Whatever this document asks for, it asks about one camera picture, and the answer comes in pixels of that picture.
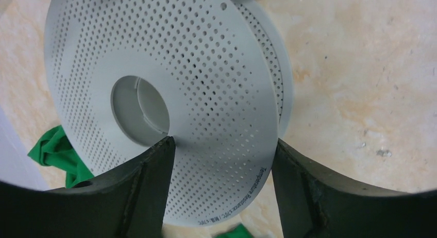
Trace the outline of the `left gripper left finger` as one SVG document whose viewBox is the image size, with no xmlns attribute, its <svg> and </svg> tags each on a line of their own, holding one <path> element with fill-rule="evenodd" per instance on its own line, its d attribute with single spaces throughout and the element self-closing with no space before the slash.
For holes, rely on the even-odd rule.
<svg viewBox="0 0 437 238">
<path fill-rule="evenodd" d="M 162 237 L 175 148 L 166 137 L 70 189 L 1 183 L 1 237 Z"/>
</svg>

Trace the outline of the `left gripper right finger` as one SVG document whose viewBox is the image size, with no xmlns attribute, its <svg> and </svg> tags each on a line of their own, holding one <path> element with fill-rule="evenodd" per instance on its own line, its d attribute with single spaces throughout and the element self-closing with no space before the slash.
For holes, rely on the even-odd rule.
<svg viewBox="0 0 437 238">
<path fill-rule="evenodd" d="M 406 193 L 342 175 L 279 140 L 272 165 L 284 237 L 436 237 L 436 191 Z"/>
</svg>

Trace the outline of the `white filament spool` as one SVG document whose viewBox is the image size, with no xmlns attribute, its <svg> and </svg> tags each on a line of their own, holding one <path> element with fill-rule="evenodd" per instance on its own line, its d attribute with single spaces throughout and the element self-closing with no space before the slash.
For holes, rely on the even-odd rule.
<svg viewBox="0 0 437 238">
<path fill-rule="evenodd" d="M 52 0 L 44 60 L 61 125 L 92 174 L 173 137 L 164 223 L 217 224 L 261 191 L 293 77 L 253 0 Z"/>
</svg>

